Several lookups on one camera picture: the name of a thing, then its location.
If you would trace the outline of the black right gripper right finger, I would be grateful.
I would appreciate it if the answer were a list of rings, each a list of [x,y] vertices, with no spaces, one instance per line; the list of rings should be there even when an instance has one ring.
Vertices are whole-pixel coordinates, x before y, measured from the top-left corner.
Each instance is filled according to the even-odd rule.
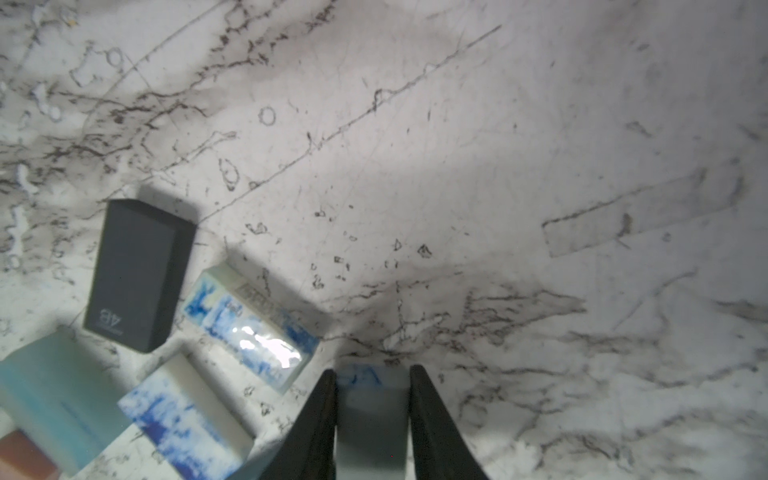
[[[409,375],[409,418],[416,478],[488,480],[426,369],[422,365],[413,365]]]

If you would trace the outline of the grey eraser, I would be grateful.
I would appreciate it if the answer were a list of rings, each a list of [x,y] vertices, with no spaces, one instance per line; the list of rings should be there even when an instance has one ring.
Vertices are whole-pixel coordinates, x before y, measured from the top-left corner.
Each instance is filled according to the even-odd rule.
[[[402,367],[348,364],[337,370],[336,477],[406,476],[410,378]]]

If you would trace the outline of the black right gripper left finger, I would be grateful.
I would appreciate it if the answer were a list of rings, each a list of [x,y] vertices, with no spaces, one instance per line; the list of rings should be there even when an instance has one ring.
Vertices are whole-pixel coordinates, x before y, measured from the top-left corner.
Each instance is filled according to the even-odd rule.
[[[337,375],[325,370],[261,479],[335,479]]]

